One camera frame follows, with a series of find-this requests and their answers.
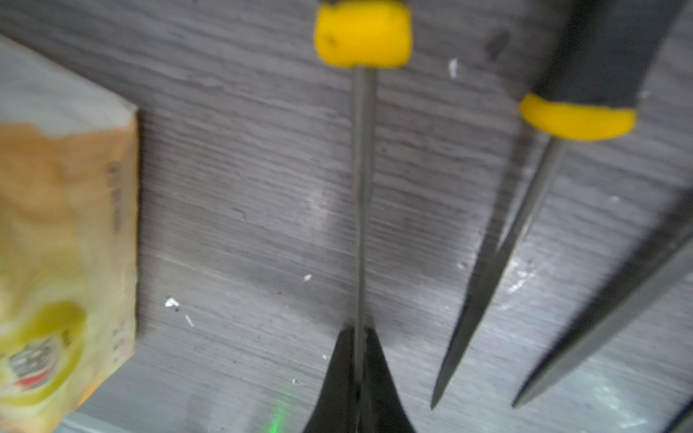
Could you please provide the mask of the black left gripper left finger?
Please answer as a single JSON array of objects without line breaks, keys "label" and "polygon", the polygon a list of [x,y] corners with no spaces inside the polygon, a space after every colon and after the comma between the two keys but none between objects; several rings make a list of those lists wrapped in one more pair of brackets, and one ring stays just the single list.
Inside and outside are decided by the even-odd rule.
[{"label": "black left gripper left finger", "polygon": [[354,329],[337,336],[319,398],[304,433],[356,432],[357,387],[354,379]]}]

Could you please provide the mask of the yellow sponge pad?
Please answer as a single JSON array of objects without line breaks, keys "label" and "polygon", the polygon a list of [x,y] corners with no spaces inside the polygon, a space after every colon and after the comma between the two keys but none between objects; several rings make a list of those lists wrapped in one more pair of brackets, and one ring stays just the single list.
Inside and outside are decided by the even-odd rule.
[{"label": "yellow sponge pad", "polygon": [[137,106],[1,40],[1,429],[52,432],[134,353]]}]

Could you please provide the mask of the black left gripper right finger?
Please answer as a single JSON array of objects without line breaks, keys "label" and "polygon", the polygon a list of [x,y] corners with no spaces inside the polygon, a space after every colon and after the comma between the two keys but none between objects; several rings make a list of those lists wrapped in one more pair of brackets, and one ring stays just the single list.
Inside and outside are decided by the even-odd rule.
[{"label": "black left gripper right finger", "polygon": [[415,433],[395,387],[380,339],[366,329],[364,382],[359,403],[360,432]]}]

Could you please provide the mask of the file with yellow handle nine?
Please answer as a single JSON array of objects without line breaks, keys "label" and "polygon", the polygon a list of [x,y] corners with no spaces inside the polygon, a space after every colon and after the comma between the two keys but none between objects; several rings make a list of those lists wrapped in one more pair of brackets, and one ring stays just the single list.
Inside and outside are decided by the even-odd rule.
[{"label": "file with yellow handle nine", "polygon": [[577,1],[570,9],[546,68],[519,104],[523,121],[549,140],[505,238],[469,288],[431,408],[438,407],[467,354],[570,144],[612,140],[635,129],[644,81],[684,7],[682,1]]}]

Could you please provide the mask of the file with yellow handle eight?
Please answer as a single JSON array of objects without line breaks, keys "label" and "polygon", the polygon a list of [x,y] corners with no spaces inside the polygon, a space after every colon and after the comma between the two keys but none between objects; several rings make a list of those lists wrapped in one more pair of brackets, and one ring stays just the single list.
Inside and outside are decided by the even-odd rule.
[{"label": "file with yellow handle eight", "polygon": [[373,191],[378,74],[402,68],[413,52],[413,14],[406,1],[322,1],[314,49],[352,78],[352,188],[356,209],[354,375],[364,382],[366,353],[366,235]]}]

